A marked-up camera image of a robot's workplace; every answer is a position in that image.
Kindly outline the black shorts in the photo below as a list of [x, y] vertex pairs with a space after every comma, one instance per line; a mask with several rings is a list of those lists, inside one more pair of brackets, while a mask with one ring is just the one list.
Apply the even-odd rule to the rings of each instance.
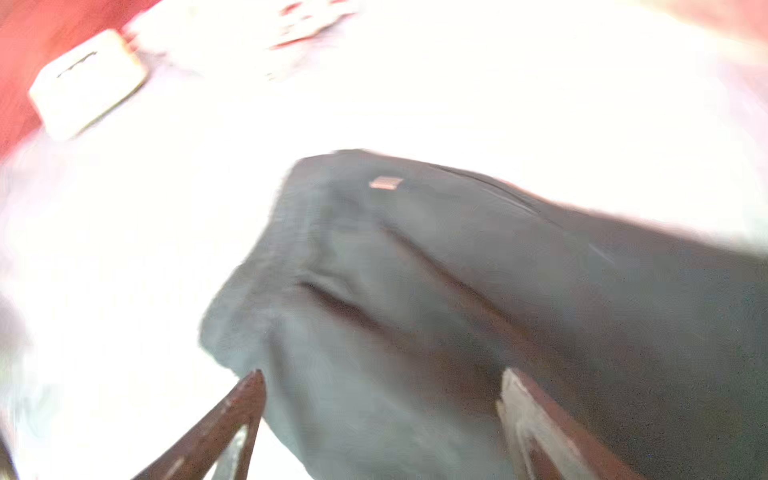
[[316, 479], [510, 479], [516, 367], [649, 479], [767, 475], [767, 262], [474, 172], [300, 160], [201, 346]]

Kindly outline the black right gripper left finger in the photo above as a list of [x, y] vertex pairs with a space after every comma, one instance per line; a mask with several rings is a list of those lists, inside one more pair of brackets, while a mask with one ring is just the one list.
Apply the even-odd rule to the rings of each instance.
[[198, 423], [136, 475], [138, 479], [246, 480], [266, 406], [261, 371], [244, 376]]

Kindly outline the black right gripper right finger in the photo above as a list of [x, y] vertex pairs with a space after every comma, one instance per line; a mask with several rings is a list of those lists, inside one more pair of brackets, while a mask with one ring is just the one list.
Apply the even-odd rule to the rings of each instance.
[[496, 409], [518, 479], [641, 479], [529, 376], [506, 369]]

